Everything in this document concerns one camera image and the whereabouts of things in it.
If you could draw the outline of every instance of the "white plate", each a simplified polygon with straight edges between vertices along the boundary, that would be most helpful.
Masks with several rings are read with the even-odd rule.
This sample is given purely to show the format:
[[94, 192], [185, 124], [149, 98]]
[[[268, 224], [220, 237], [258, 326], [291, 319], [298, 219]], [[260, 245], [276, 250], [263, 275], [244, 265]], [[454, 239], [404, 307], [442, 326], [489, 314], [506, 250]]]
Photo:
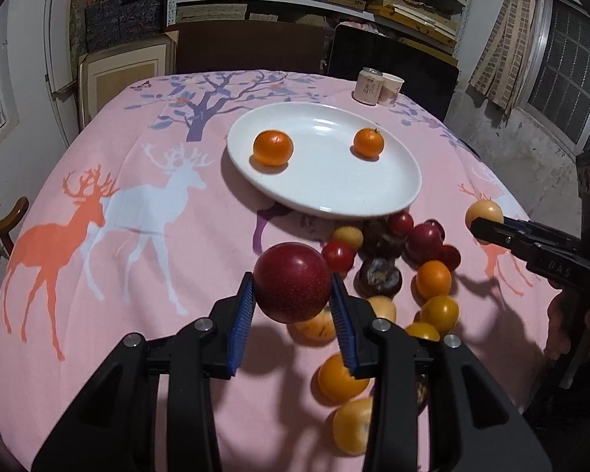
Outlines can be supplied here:
[[[376, 161], [351, 153], [354, 135], [377, 127], [384, 150]], [[266, 129], [293, 140], [286, 168], [255, 168], [253, 141]], [[363, 117], [339, 108], [308, 102], [260, 106], [234, 122], [227, 151], [240, 173], [261, 192], [308, 214], [335, 219], [383, 216], [407, 208], [422, 187], [422, 174], [409, 150]]]

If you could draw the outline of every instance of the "screw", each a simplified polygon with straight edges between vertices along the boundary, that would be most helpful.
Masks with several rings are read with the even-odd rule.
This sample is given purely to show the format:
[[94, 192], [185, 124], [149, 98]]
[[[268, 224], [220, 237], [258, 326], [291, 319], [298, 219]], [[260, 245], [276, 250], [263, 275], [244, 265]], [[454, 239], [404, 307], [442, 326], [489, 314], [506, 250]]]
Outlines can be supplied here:
[[127, 334], [123, 339], [123, 344], [127, 348], [135, 348], [140, 342], [142, 342], [142, 336], [140, 334]]
[[391, 328], [391, 323], [384, 318], [376, 318], [372, 321], [372, 328], [378, 332], [386, 332]]
[[447, 334], [444, 336], [444, 344], [449, 348], [458, 348], [461, 346], [461, 339], [454, 334]]
[[194, 322], [194, 327], [200, 332], [207, 332], [214, 326], [210, 318], [201, 318]]

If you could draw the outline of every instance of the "picture frame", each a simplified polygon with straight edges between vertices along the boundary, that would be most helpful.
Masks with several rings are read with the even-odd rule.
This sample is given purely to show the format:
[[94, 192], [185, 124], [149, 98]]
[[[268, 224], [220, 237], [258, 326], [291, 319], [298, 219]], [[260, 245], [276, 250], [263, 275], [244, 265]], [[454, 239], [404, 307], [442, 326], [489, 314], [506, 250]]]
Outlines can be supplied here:
[[126, 87], [175, 72], [176, 41], [156, 35], [83, 55], [79, 62], [79, 121], [85, 128]]

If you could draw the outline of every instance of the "white deer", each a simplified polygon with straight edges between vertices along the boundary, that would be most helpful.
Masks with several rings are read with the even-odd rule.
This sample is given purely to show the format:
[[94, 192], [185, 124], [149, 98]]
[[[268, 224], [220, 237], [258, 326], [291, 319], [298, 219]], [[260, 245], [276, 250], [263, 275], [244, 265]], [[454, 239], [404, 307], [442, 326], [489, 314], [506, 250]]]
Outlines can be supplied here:
[[140, 258], [142, 250], [149, 240], [155, 247], [157, 261], [168, 286], [168, 298], [177, 309], [177, 314], [187, 315], [186, 309], [180, 304], [177, 293], [173, 289], [168, 268], [168, 250], [165, 242], [166, 224], [174, 222], [184, 211], [188, 203], [188, 189], [190, 187], [203, 190], [206, 184], [195, 171], [195, 168], [206, 167], [211, 162], [207, 155], [201, 155], [195, 148], [190, 158], [186, 158], [184, 143], [179, 147], [169, 149], [164, 154], [165, 164], [153, 158], [153, 146], [143, 146], [146, 156], [151, 162], [170, 175], [165, 187], [158, 188], [150, 184], [142, 184], [126, 190], [119, 190], [110, 198], [103, 199], [105, 225], [96, 227], [90, 225], [88, 236], [82, 246], [84, 255], [83, 269], [90, 289], [99, 300], [104, 296], [96, 285], [90, 269], [90, 252], [101, 241], [105, 234], [112, 230], [128, 230], [138, 233], [138, 244], [129, 255], [124, 271], [123, 299], [129, 301], [129, 271], [131, 266]]

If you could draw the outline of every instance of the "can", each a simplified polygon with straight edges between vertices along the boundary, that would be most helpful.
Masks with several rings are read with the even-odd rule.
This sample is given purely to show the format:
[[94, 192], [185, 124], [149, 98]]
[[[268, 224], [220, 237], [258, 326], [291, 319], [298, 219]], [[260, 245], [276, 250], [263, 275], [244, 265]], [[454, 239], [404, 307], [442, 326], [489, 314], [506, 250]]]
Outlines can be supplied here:
[[354, 87], [352, 96], [359, 103], [375, 106], [380, 97], [383, 82], [384, 78], [382, 78], [380, 71], [371, 67], [363, 67], [360, 70], [359, 78], [356, 80], [356, 87]]

